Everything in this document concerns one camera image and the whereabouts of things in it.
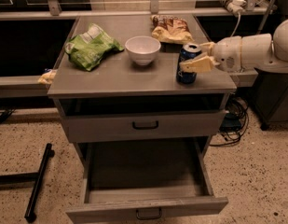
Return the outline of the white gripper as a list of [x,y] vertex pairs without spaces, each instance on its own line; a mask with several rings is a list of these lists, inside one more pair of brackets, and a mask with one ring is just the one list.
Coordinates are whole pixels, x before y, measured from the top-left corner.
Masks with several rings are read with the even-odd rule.
[[226,72],[241,70],[241,40],[240,36],[226,37],[217,43],[206,42],[200,44],[200,54],[194,59],[179,62],[180,69],[186,73],[205,73],[218,67]]

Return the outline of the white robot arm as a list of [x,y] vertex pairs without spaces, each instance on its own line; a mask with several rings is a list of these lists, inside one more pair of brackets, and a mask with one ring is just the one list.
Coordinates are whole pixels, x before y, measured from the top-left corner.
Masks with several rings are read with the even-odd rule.
[[288,63],[288,20],[274,34],[225,37],[217,43],[199,45],[201,54],[179,62],[185,73],[203,73],[215,66],[226,72],[240,72],[265,65]]

